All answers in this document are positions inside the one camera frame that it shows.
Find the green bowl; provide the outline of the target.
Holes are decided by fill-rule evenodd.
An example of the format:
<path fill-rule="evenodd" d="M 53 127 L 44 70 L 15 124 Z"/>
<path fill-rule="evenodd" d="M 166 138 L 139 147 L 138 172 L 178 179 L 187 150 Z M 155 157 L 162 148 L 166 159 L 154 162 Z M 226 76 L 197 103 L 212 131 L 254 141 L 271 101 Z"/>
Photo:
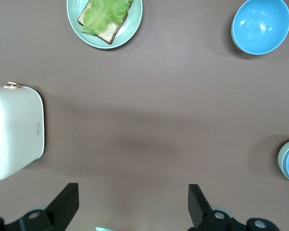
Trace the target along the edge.
<path fill-rule="evenodd" d="M 277 156 L 277 161 L 278 161 L 278 165 L 279 165 L 280 170 L 282 171 L 284 176 L 289 180 L 289 176 L 288 176 L 288 174 L 285 171 L 284 163 L 283 163 L 285 158 L 286 158 L 286 154 L 288 153 L 288 151 L 289 151 L 289 142 L 285 143 L 281 147 L 281 149 L 279 150 L 278 156 Z"/>

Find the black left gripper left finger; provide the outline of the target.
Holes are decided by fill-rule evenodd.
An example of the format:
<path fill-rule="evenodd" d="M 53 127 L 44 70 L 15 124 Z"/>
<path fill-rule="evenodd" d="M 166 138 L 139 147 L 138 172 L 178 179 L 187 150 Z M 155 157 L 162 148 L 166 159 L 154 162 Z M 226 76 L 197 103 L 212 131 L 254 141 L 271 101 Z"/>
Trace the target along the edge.
<path fill-rule="evenodd" d="M 36 209 L 6 224 L 0 231 L 65 231 L 79 209 L 79 185 L 69 183 L 45 209 Z"/>

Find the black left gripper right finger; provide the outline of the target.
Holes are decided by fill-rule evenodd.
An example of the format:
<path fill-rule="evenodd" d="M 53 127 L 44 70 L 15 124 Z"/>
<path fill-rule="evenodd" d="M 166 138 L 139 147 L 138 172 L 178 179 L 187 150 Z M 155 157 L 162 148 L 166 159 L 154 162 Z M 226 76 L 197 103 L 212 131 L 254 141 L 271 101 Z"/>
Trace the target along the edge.
<path fill-rule="evenodd" d="M 193 227 L 188 231 L 281 231 L 274 223 L 262 218 L 238 222 L 220 209 L 212 209 L 197 184 L 188 186 L 188 212 Z"/>

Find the brown table mat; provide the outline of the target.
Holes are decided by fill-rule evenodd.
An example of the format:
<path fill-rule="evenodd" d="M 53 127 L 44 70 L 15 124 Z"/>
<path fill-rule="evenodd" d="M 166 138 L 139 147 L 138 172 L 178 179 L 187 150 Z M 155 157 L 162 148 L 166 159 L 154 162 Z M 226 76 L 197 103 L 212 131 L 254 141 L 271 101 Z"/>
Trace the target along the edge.
<path fill-rule="evenodd" d="M 187 231 L 188 186 L 245 223 L 289 231 L 289 33 L 274 51 L 240 51 L 231 23 L 245 0 L 143 0 L 133 38 L 98 50 L 73 31 L 66 0 L 0 0 L 0 86 L 37 90 L 43 156 L 0 181 L 7 223 L 70 182 L 66 231 Z"/>

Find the white bread slice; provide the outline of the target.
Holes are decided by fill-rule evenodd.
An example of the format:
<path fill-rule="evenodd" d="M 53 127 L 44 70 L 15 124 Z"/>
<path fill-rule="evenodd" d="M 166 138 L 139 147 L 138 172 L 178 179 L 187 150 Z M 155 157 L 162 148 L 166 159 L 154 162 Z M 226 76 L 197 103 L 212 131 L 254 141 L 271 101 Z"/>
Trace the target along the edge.
<path fill-rule="evenodd" d="M 88 9 L 90 7 L 90 5 L 91 4 L 88 2 L 87 5 L 85 6 L 85 8 L 83 9 L 83 11 L 81 12 L 80 16 L 78 17 L 78 23 L 81 26 L 83 25 L 82 24 L 83 13 L 85 12 L 86 9 Z M 128 15 L 128 13 L 126 13 L 125 17 L 123 18 L 123 23 L 125 22 L 127 15 Z M 103 41 L 105 41 L 106 43 L 111 45 L 113 40 L 114 40 L 115 35 L 117 34 L 118 30 L 121 28 L 122 24 L 115 25 L 114 23 L 110 23 L 105 31 L 100 32 L 100 33 L 96 34 L 95 36 L 101 38 Z"/>

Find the green lettuce leaf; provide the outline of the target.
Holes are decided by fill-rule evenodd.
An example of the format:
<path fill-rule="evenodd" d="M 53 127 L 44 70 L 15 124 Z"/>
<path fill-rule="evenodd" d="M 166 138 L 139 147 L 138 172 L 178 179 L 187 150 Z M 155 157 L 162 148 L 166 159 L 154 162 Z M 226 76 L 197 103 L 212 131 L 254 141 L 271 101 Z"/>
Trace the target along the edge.
<path fill-rule="evenodd" d="M 96 35 L 107 29 L 110 23 L 120 25 L 128 12 L 132 0 L 89 0 L 91 4 L 82 17 L 80 31 Z"/>

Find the green plate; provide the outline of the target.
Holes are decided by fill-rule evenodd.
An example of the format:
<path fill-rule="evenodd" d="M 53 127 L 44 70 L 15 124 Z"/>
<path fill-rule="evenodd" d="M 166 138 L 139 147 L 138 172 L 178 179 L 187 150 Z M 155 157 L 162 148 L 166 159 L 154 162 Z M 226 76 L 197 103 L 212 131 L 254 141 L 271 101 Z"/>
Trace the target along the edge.
<path fill-rule="evenodd" d="M 78 17 L 87 5 L 87 2 L 88 0 L 66 0 L 66 11 L 71 27 L 77 36 L 86 44 L 102 50 L 114 49 L 126 44 L 137 32 L 143 15 L 142 0 L 132 0 L 127 18 L 115 35 L 111 45 L 97 36 L 80 32 Z"/>

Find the cream toaster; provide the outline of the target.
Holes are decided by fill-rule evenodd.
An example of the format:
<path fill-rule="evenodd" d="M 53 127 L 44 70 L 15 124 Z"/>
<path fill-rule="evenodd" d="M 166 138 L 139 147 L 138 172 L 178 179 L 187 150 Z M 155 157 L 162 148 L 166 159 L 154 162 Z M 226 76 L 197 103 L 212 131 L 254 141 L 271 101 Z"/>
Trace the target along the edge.
<path fill-rule="evenodd" d="M 39 93 L 9 82 L 0 87 L 0 180 L 44 152 L 44 107 Z"/>

